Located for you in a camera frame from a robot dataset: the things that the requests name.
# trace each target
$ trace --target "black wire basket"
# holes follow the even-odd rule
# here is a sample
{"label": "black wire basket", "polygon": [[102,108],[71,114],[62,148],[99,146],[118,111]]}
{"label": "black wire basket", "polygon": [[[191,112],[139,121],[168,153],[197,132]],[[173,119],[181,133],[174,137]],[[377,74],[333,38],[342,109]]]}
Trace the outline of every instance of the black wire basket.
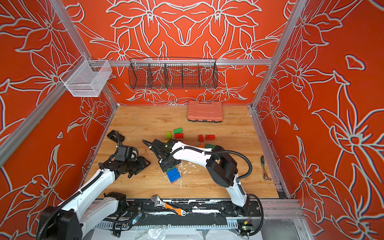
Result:
{"label": "black wire basket", "polygon": [[168,57],[131,58],[129,86],[133,89],[215,89],[216,59]]}

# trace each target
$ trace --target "cable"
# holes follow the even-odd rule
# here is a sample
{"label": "cable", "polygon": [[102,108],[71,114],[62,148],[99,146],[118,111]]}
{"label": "cable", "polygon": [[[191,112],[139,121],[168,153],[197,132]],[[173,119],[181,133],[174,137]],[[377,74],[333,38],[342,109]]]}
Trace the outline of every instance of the cable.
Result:
{"label": "cable", "polygon": [[[131,218],[129,218],[129,220],[128,220],[128,221],[133,221],[133,220],[136,218],[136,216],[138,215],[138,212],[137,212],[137,209],[136,209],[136,208],[133,208],[133,209],[127,209],[125,212],[121,212],[121,213],[117,216],[117,218],[116,218],[115,220],[118,221],[119,218],[122,217],[122,216],[124,216],[129,210],[134,210],[134,211],[135,211],[135,215],[132,216]],[[112,225],[112,231],[113,231],[113,234],[114,234],[116,237],[120,237],[120,234],[121,234],[121,227],[122,227],[122,225],[123,225],[124,223],[120,223],[120,224],[119,224],[119,226],[120,226],[120,232],[119,232],[119,233],[116,232],[116,224],[117,224],[116,222],[113,223],[113,225]]]}
{"label": "cable", "polygon": [[260,199],[255,195],[255,194],[247,194],[247,196],[250,196],[250,197],[254,197],[256,198],[257,202],[259,203],[259,208],[260,208],[260,225],[259,227],[252,233],[248,233],[248,232],[245,232],[243,230],[240,230],[240,234],[243,235],[243,236],[247,236],[249,234],[249,236],[253,236],[255,235],[256,233],[258,233],[260,231],[260,229],[262,228],[263,226],[263,222],[264,222],[264,211],[263,211],[263,206],[262,206],[262,203],[260,202]]}
{"label": "cable", "polygon": [[117,220],[117,219],[112,219],[112,218],[104,218],[103,220],[107,221],[107,222],[113,222],[113,223],[129,223],[129,222],[133,221],[136,217],[137,217],[137,213],[135,215],[133,215],[132,217],[130,217],[128,220]]}
{"label": "cable", "polygon": [[[142,140],[142,142],[147,146],[147,147],[150,147],[151,146],[151,142],[147,141],[147,140]],[[161,160],[161,157],[159,155],[159,153],[157,152],[156,149],[154,149],[153,147],[150,148],[150,150],[155,154],[155,156],[157,157],[157,159],[160,161]]]}
{"label": "cable", "polygon": [[119,131],[115,131],[115,136],[116,136],[116,139],[118,141],[118,147],[120,146],[120,134],[119,134]]}
{"label": "cable", "polygon": [[[168,157],[168,159],[170,157],[172,157],[176,152],[182,150],[183,148],[182,147],[179,147],[178,149],[175,149]],[[199,153],[202,153],[204,152],[204,154],[206,155],[215,155],[215,154],[220,154],[220,153],[228,153],[228,154],[233,154],[233,155],[237,155],[239,157],[241,157],[242,159],[244,159],[247,164],[248,164],[248,172],[246,172],[244,175],[241,175],[237,178],[237,182],[240,181],[240,179],[243,179],[243,178],[246,178],[248,177],[249,175],[251,175],[251,172],[252,172],[252,163],[251,161],[249,161],[249,159],[244,156],[243,154],[239,153],[239,152],[235,152],[235,151],[232,151],[232,150],[222,150],[222,151],[203,151],[201,149],[197,149],[197,148],[194,148],[194,147],[190,147],[190,146],[184,146],[184,149],[190,149],[190,150],[194,150],[196,152],[199,152]]]}
{"label": "cable", "polygon": [[82,192],[84,192],[86,189],[88,189],[92,184],[95,183],[95,181],[97,181],[101,175],[104,173],[104,170],[101,170],[99,172],[99,174],[92,180],[90,181],[87,185],[85,185],[84,187],[82,187],[80,190],[78,190],[77,192],[75,192],[72,196],[70,196],[67,200],[65,200],[64,202],[62,202],[60,205],[58,205],[54,212],[48,217],[48,219],[45,221],[45,223],[42,225],[40,231],[37,233],[36,235],[36,240],[41,240],[42,236],[43,236],[43,232],[46,230],[49,222],[51,222],[56,216],[57,214],[59,213],[60,209],[62,209],[67,203],[69,203],[70,201],[72,201],[75,197],[77,197],[78,195],[80,195]]}

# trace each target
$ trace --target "floral pattern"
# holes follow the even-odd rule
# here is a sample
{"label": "floral pattern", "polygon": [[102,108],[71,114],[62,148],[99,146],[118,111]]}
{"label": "floral pattern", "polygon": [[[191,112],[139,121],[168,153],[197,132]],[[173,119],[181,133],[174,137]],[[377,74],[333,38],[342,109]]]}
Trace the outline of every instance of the floral pattern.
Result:
{"label": "floral pattern", "polygon": [[[216,59],[271,58],[295,4],[267,0],[168,2],[118,0],[95,6],[63,0],[94,59],[164,59],[183,56]],[[264,19],[273,18],[273,22]],[[108,81],[116,101],[130,104],[186,104],[205,99],[249,104],[266,66],[219,66],[217,89],[132,89],[126,67],[115,67]]]}
{"label": "floral pattern", "polygon": [[8,1],[0,8],[0,48],[6,56],[0,77],[1,144],[80,54],[48,0]]}
{"label": "floral pattern", "polygon": [[[2,144],[59,84],[80,53],[48,0],[2,1],[0,42]],[[87,154],[98,144],[111,113],[103,93],[84,102],[69,92],[61,96],[0,168],[2,238],[36,237],[42,210],[79,187],[83,168],[93,159]],[[81,117],[90,122],[83,127],[86,135],[72,123]],[[70,124],[71,131],[65,131]]]}
{"label": "floral pattern", "polygon": [[[73,124],[73,119],[82,117],[79,107],[89,113],[93,106],[98,111],[92,113],[88,139],[83,137],[81,127],[62,131]],[[111,117],[112,110],[106,106],[108,101],[103,93],[99,98],[82,99],[65,92],[0,168],[4,183],[0,188],[1,236],[34,239],[41,212],[47,206],[58,205],[78,189]]]}
{"label": "floral pattern", "polygon": [[378,1],[307,1],[256,107],[316,239],[384,234],[383,83],[367,53],[384,35],[356,32],[359,16],[375,26],[383,14]]}

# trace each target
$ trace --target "wire basket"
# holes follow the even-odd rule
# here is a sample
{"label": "wire basket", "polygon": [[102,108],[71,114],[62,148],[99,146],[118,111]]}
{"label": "wire basket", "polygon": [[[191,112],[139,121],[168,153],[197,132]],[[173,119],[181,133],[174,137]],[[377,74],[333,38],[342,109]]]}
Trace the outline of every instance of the wire basket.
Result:
{"label": "wire basket", "polygon": [[74,97],[98,97],[112,74],[108,61],[105,61],[99,71],[93,71],[88,62],[83,60],[73,71],[63,83]]}
{"label": "wire basket", "polygon": [[129,86],[133,89],[215,89],[215,59],[148,60],[131,58]]}

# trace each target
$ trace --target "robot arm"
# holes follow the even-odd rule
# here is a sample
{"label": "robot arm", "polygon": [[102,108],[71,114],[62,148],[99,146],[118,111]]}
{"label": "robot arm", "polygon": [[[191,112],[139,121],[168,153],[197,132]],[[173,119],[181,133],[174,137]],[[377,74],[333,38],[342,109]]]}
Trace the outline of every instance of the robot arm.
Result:
{"label": "robot arm", "polygon": [[143,143],[158,157],[163,172],[173,168],[181,160],[201,165],[208,170],[214,182],[226,188],[233,204],[240,207],[245,205],[247,195],[238,181],[237,162],[227,153],[230,151],[225,151],[221,146],[216,146],[214,149],[193,147],[175,139],[170,139],[166,143],[157,139],[152,143],[143,140]]}
{"label": "robot arm", "polygon": [[57,207],[43,210],[36,239],[82,239],[118,208],[125,211],[128,206],[123,194],[110,193],[98,204],[91,204],[121,174],[128,173],[130,178],[150,164],[144,157],[138,156],[136,148],[119,145],[107,161],[99,163],[100,169],[94,176],[71,197]]}

